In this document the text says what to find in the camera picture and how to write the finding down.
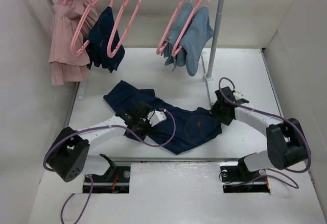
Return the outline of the dark blue trousers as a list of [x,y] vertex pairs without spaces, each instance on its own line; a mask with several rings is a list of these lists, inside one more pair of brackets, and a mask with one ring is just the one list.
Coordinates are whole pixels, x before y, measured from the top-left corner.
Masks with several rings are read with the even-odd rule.
[[148,136],[155,143],[164,144],[174,135],[163,147],[175,155],[201,146],[222,133],[220,121],[209,110],[198,107],[189,111],[174,107],[156,97],[154,89],[137,89],[120,81],[103,99],[115,113],[134,109],[141,101],[153,109],[162,108],[170,112],[174,119],[168,116]]

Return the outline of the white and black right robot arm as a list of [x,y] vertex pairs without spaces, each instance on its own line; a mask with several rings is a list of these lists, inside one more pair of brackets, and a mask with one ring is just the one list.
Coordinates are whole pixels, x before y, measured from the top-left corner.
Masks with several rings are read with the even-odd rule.
[[217,100],[211,114],[224,125],[232,121],[243,122],[266,137],[267,149],[238,159],[234,166],[222,166],[222,176],[227,181],[248,181],[260,170],[275,168],[284,170],[309,159],[305,136],[297,119],[284,120],[277,115],[258,112],[238,92],[224,87],[216,90]]

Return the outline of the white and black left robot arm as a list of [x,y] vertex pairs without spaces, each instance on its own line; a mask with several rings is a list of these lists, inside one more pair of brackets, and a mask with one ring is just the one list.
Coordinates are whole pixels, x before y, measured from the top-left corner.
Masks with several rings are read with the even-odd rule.
[[80,131],[66,127],[48,150],[43,165],[65,182],[71,182],[79,175],[98,176],[104,182],[110,181],[116,164],[105,154],[93,156],[89,152],[109,140],[128,135],[144,140],[153,127],[165,119],[163,112],[139,102],[135,108],[116,113],[94,127]]

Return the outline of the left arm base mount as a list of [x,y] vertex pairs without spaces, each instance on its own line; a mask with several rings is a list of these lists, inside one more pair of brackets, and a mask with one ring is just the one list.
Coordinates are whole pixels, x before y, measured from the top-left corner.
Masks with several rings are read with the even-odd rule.
[[129,193],[131,177],[131,164],[127,162],[118,162],[114,173],[105,176],[92,175],[94,186],[92,193],[100,194],[125,194]]

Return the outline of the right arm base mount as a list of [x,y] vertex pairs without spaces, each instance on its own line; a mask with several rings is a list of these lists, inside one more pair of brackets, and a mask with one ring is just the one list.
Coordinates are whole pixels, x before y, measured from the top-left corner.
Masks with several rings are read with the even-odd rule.
[[224,193],[270,193],[265,170],[248,171],[238,162],[219,164]]

